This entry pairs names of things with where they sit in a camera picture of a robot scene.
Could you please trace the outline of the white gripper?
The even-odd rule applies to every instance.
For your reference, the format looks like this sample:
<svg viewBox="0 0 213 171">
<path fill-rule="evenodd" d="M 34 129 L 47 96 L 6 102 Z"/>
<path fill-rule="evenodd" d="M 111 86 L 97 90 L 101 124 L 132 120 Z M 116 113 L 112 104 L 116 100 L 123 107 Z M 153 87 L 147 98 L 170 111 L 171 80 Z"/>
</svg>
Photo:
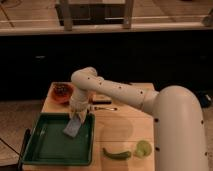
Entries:
<svg viewBox="0 0 213 171">
<path fill-rule="evenodd" d="M 81 122 L 84 122 L 86 119 L 86 113 L 84 111 L 87 109 L 88 105 L 88 93 L 83 91 L 74 91 L 69 100 L 70 119 L 77 117 Z"/>
</svg>

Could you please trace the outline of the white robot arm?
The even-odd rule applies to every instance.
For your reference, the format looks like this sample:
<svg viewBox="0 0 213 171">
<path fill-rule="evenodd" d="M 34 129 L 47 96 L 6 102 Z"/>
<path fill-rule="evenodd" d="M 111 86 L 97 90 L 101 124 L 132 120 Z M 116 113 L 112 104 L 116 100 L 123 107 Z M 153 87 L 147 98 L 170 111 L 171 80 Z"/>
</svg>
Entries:
<svg viewBox="0 0 213 171">
<path fill-rule="evenodd" d="M 73 113 L 83 115 L 91 91 L 112 97 L 153 117 L 155 171 L 209 171 L 201 105 L 190 90 L 168 86 L 145 90 L 100 77 L 93 67 L 71 75 Z"/>
</svg>

